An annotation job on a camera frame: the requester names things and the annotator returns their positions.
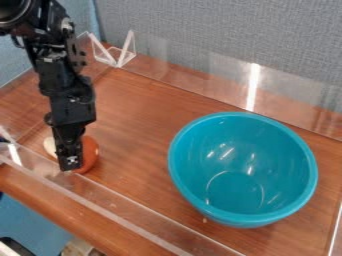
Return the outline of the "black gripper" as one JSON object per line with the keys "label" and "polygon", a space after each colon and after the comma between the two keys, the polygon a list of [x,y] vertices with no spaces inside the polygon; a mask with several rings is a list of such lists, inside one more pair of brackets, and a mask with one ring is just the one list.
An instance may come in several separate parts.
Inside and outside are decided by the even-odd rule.
{"label": "black gripper", "polygon": [[46,121],[52,128],[60,170],[71,171],[83,166],[85,125],[97,120],[93,83],[64,58],[39,58],[36,71],[40,93],[50,99]]}

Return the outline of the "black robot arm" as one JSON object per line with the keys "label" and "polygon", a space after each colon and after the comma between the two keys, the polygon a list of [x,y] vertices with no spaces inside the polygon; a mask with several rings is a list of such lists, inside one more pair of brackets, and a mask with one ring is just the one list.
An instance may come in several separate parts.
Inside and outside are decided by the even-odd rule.
{"label": "black robot arm", "polygon": [[83,135],[97,120],[97,108],[94,85],[82,74],[87,62],[75,23],[58,0],[0,0],[0,36],[10,36],[26,50],[40,93],[50,99],[44,121],[52,129],[60,169],[79,170]]}

